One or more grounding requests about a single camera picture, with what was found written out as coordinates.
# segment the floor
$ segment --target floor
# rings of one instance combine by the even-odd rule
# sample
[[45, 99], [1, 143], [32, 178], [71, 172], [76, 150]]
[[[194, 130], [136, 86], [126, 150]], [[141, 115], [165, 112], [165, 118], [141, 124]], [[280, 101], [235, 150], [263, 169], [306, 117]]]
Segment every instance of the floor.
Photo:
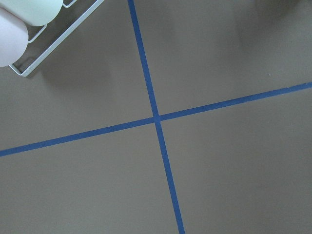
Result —
[[0, 233], [312, 233], [311, 22], [105, 0], [28, 78], [0, 68]]

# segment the blue painter's tape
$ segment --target blue painter's tape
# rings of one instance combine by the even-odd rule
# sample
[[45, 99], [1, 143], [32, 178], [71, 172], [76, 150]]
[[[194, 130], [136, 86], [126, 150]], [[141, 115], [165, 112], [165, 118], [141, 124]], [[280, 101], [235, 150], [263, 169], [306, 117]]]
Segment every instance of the blue painter's tape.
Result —
[[150, 124], [150, 123], [154, 123], [154, 118], [152, 118], [152, 117], [151, 118], [145, 118], [145, 119], [141, 119], [141, 120], [137, 120], [137, 121], [133, 121], [133, 122], [114, 125], [111, 127], [100, 128], [100, 129], [91, 130], [88, 132], [73, 134], [70, 136], [63, 136], [63, 137], [59, 137], [59, 138], [55, 138], [55, 139], [51, 139], [51, 140], [46, 140], [46, 141], [41, 141], [41, 142], [29, 144], [29, 145], [23, 145], [23, 146], [11, 148], [11, 149], [1, 150], [0, 151], [0, 157], [6, 156], [6, 155], [12, 155], [12, 154], [16, 154], [16, 153], [21, 153], [21, 152], [25, 152], [25, 151], [29, 151], [29, 150], [39, 149], [39, 148], [43, 148], [43, 147], [47, 147], [47, 146], [62, 144], [62, 143], [66, 143], [69, 141], [84, 139], [84, 138], [88, 138], [88, 137], [94, 137], [94, 136], [102, 135], [105, 133], [112, 133], [112, 132], [116, 132], [116, 131], [120, 131], [120, 130], [124, 130], [124, 129], [128, 129], [128, 128], [134, 128], [134, 127]]
[[269, 98], [269, 97], [287, 94], [287, 93], [300, 91], [300, 90], [304, 90], [304, 89], [309, 89], [309, 88], [312, 88], [312, 82], [299, 84], [299, 85], [292, 86], [289, 88], [276, 89], [276, 90], [272, 90], [272, 91], [268, 91], [268, 92], [264, 92], [264, 93], [260, 93], [260, 94], [255, 94], [255, 95], [250, 95], [250, 96], [246, 96], [246, 97], [240, 97], [240, 98], [236, 98], [236, 99], [232, 99], [232, 100], [228, 100], [228, 101], [222, 101], [222, 102], [218, 102], [218, 103], [214, 103], [214, 104], [210, 104], [210, 105], [199, 106], [199, 107], [191, 108], [188, 110], [177, 111], [177, 112], [161, 115], [160, 120], [164, 121], [164, 120], [178, 118], [178, 117], [182, 117], [182, 116], [193, 115], [193, 114], [197, 114], [200, 112], [215, 110], [215, 109], [219, 109], [219, 108], [223, 108], [223, 107], [227, 107], [227, 106], [242, 104], [244, 102], [259, 100], [259, 99], [263, 99], [263, 98]]
[[177, 227], [178, 227], [180, 234], [185, 234], [182, 216], [181, 216], [181, 211], [180, 211], [180, 207], [179, 207], [179, 202], [178, 202], [177, 195], [176, 195], [175, 183], [174, 183], [174, 179], [173, 179], [173, 175], [172, 175], [172, 171], [171, 171], [171, 166], [170, 166], [170, 162], [169, 162], [169, 157], [168, 157], [168, 152], [167, 152], [167, 147], [166, 147], [166, 143], [165, 143], [164, 134], [163, 134], [160, 122], [156, 122], [155, 126], [156, 126], [158, 141], [159, 141], [159, 145], [160, 145], [162, 160], [163, 160], [163, 163], [165, 166], [165, 172], [166, 172], [166, 177], [167, 177], [167, 181], [168, 181], [168, 185], [169, 185], [171, 200], [172, 200], [172, 204], [174, 207]]
[[132, 19], [133, 28], [135, 31], [135, 36], [136, 36], [136, 43], [137, 43], [138, 51], [140, 54], [143, 73], [144, 73], [144, 77], [145, 77], [145, 83], [146, 83], [147, 92], [148, 92], [148, 96], [149, 96], [150, 103], [151, 103], [153, 116], [154, 116], [154, 118], [158, 118], [159, 117], [158, 108], [157, 108], [156, 99], [155, 99], [155, 95], [154, 95], [150, 70], [148, 68], [147, 59], [146, 59], [146, 55], [145, 55], [142, 35], [141, 35], [140, 27], [138, 24], [138, 20], [137, 20], [137, 12], [136, 12], [136, 8], [135, 8], [135, 4], [134, 4], [133, 0], [128, 0], [128, 4], [129, 4], [130, 15], [131, 15], [131, 19]]
[[171, 200], [172, 200], [172, 204], [174, 207], [175, 218], [176, 218], [179, 233], [185, 234], [184, 226], [183, 226], [183, 222], [182, 222], [182, 216], [181, 216], [181, 212], [180, 212], [180, 207], [179, 207], [179, 203], [178, 203], [178, 199], [177, 199], [177, 195], [176, 195], [176, 188], [175, 188], [175, 184], [174, 184], [174, 180], [173, 180], [173, 176], [172, 176], [172, 172], [171, 172], [171, 167], [170, 167], [170, 163], [169, 163], [165, 139], [164, 139], [161, 123], [160, 123], [160, 118], [159, 118], [158, 108], [157, 108], [155, 94], [154, 94], [154, 90], [153, 90], [151, 75], [150, 75], [150, 71], [148, 68], [148, 63], [147, 63], [147, 59], [146, 59], [146, 55], [145, 55], [141, 31], [140, 31], [140, 27], [139, 27], [138, 20], [137, 20], [136, 8], [135, 8], [133, 0], [128, 0], [128, 4], [129, 4], [133, 28], [135, 31], [136, 43], [137, 43], [137, 47], [138, 47], [138, 51], [139, 51], [140, 59], [141, 59], [141, 63], [142, 63], [146, 87], [147, 87], [147, 91], [148, 91], [148, 95], [149, 95], [149, 99], [150, 99], [150, 103], [151, 103], [153, 117], [155, 120], [155, 127], [156, 127], [156, 131], [157, 131], [160, 151], [161, 151], [161, 155], [162, 155], [162, 159], [163, 159], [163, 163], [164, 163], [164, 167], [165, 167], [165, 172], [166, 172], [166, 177], [167, 177], [167, 181], [168, 181]]

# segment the wire rack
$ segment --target wire rack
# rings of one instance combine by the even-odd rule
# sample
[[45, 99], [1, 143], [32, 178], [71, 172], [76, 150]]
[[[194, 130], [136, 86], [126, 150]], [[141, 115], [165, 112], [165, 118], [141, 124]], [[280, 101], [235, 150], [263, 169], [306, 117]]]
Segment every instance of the wire rack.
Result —
[[29, 41], [25, 53], [10, 67], [28, 76], [64, 41], [104, 0], [64, 0], [58, 16], [43, 27], [26, 25]]

